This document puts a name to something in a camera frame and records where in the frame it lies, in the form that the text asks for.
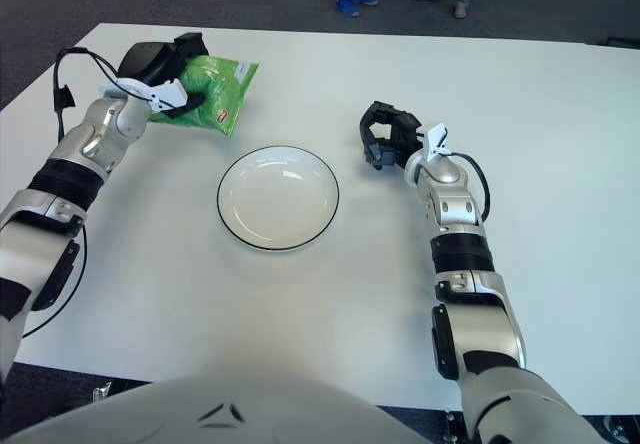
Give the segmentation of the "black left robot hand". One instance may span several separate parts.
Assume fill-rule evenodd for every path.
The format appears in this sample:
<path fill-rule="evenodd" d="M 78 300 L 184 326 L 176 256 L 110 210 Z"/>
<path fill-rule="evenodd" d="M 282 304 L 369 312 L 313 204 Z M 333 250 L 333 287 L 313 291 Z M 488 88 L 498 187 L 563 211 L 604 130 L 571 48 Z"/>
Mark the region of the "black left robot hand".
<path fill-rule="evenodd" d="M 120 114 L 138 121 L 158 112 L 177 118 L 203 105 L 204 93 L 186 91 L 180 75 L 192 58 L 207 55 L 198 32 L 182 34 L 172 42 L 134 44 L 117 72 L 117 84 L 129 95 Z"/>

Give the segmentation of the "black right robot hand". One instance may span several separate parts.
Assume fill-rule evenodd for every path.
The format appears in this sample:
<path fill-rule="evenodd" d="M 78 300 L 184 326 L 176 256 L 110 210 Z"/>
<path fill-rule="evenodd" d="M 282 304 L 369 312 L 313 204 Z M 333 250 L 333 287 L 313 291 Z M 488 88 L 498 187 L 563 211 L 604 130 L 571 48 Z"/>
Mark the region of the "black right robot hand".
<path fill-rule="evenodd" d="M 389 126 L 390 136 L 375 137 L 371 130 L 374 124 Z M 390 104 L 374 101 L 359 123 L 366 162 L 376 170 L 387 166 L 404 168 L 409 157 L 422 148 L 418 139 L 420 126 L 413 114 L 396 109 Z"/>

